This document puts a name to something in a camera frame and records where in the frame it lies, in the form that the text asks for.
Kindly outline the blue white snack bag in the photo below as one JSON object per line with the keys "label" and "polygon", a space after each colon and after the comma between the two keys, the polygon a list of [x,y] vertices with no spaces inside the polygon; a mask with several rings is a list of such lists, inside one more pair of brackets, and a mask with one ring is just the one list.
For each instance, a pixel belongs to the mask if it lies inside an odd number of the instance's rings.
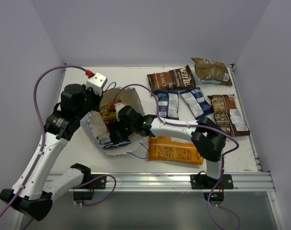
{"label": "blue white snack bag", "polygon": [[212,106],[206,101],[199,87],[180,92],[196,120],[214,113]]}

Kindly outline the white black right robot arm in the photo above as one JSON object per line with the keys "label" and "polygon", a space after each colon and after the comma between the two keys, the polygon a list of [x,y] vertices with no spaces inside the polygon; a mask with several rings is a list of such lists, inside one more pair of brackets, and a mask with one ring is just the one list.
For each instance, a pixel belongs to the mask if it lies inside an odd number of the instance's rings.
{"label": "white black right robot arm", "polygon": [[151,138],[168,136],[191,141],[206,160],[207,186],[216,188],[222,183],[222,154],[226,136],[209,118],[201,119],[200,123],[196,120],[159,118],[156,115],[142,115],[122,103],[113,104],[110,109],[116,114],[115,127],[109,128],[113,142],[119,142],[121,137],[127,138],[132,134]]}

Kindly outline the dark brown chips bag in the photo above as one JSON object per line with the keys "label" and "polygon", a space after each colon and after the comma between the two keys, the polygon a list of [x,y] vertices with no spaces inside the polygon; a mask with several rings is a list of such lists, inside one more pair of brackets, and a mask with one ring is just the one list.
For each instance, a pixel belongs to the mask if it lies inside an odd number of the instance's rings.
{"label": "dark brown chips bag", "polygon": [[232,137],[249,136],[247,127],[235,103],[234,94],[208,95],[217,126]]}

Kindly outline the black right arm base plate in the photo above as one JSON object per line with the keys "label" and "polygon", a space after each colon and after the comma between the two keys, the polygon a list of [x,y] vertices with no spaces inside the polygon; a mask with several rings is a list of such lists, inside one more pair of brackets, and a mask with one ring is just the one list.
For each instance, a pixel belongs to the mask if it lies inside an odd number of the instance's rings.
{"label": "black right arm base plate", "polygon": [[[208,177],[205,173],[190,175],[191,188],[194,190],[210,190],[214,187],[218,180]],[[233,179],[230,174],[224,174],[220,183],[214,189],[210,196],[210,192],[204,192],[204,198],[210,198],[210,202],[221,204],[224,201],[225,190],[234,189]]]}

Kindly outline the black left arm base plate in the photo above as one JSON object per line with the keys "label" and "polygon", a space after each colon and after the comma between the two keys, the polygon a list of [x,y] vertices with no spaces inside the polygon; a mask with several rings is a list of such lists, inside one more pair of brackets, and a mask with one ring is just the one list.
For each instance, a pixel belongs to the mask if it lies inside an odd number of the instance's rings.
{"label": "black left arm base plate", "polygon": [[94,197],[94,193],[96,190],[105,189],[106,184],[106,176],[102,176],[101,178],[87,184],[81,188],[74,189],[73,192],[73,200],[76,203],[84,203],[85,201],[91,201]]}

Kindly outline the brown kettle chips bag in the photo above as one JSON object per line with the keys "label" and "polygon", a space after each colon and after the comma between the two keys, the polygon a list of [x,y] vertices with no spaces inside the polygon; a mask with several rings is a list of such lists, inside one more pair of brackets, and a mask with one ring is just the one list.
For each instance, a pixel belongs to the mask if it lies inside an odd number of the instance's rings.
{"label": "brown kettle chips bag", "polygon": [[150,89],[158,91],[182,91],[196,87],[195,78],[189,65],[167,72],[148,74]]}

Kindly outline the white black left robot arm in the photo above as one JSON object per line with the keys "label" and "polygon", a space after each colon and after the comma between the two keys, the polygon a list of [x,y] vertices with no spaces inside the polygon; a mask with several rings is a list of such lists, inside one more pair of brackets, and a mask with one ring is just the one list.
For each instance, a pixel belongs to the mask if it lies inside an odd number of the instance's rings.
{"label": "white black left robot arm", "polygon": [[96,86],[69,84],[61,101],[44,125],[40,143],[19,180],[11,189],[3,189],[0,200],[37,221],[43,220],[53,203],[70,189],[91,184],[90,168],[74,164],[58,179],[47,183],[47,177],[59,154],[90,112],[98,111],[103,89]]}

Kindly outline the blue checkered paper bag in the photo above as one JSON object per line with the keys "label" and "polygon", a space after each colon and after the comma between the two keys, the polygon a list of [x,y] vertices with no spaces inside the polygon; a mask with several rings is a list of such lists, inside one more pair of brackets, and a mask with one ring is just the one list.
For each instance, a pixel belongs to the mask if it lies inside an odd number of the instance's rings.
{"label": "blue checkered paper bag", "polygon": [[[108,103],[112,103],[116,94],[119,95],[116,97],[116,103],[123,103],[124,105],[132,106],[138,113],[144,115],[144,109],[141,105],[140,97],[137,93],[137,90],[132,87],[128,87],[123,91],[121,88],[113,88],[109,89],[104,93],[103,99],[101,101],[101,105],[105,105]],[[109,135],[108,128],[104,124],[100,113],[95,111],[90,111],[82,120],[81,120],[81,128],[85,132],[88,137],[91,147],[90,153],[94,155],[94,153],[116,156],[116,155],[125,155],[129,154],[136,158],[145,160],[149,156],[148,151],[148,138],[144,138],[139,136],[138,134],[132,134],[129,136],[129,140],[132,142],[131,144],[123,147],[118,147],[114,149],[102,149],[100,143],[97,139],[97,136],[107,134]]]}

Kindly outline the orange brown snack bag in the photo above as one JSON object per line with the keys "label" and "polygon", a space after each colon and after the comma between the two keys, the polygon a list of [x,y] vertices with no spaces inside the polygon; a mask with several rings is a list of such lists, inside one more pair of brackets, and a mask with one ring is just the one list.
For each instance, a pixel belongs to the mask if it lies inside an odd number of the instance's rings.
{"label": "orange brown snack bag", "polygon": [[202,165],[204,159],[191,141],[162,136],[149,138],[149,161],[175,161]]}

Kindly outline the light blue snack bag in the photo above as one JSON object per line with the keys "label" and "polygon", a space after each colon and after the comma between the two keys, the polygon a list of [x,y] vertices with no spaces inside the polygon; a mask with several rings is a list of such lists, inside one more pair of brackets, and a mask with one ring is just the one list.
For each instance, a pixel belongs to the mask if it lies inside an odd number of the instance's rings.
{"label": "light blue snack bag", "polygon": [[193,57],[192,61],[195,63],[195,72],[200,81],[225,86],[233,85],[231,71],[226,64],[200,57]]}

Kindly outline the blue white milk snack pack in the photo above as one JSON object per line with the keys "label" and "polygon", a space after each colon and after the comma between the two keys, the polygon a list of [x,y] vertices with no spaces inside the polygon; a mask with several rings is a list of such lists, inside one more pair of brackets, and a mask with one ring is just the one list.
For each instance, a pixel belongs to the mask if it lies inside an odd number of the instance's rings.
{"label": "blue white milk snack pack", "polygon": [[107,134],[99,135],[97,136],[97,139],[100,143],[100,146],[104,150],[123,147],[132,143],[129,139],[126,139],[124,141],[119,142],[118,144],[115,144],[111,141],[110,137]]}

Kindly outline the dark blue snack bag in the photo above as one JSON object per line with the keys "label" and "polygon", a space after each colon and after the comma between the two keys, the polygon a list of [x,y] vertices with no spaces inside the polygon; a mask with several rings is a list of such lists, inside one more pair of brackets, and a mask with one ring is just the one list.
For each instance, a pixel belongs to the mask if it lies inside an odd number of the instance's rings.
{"label": "dark blue snack bag", "polygon": [[178,92],[157,91],[159,116],[167,119],[178,120]]}

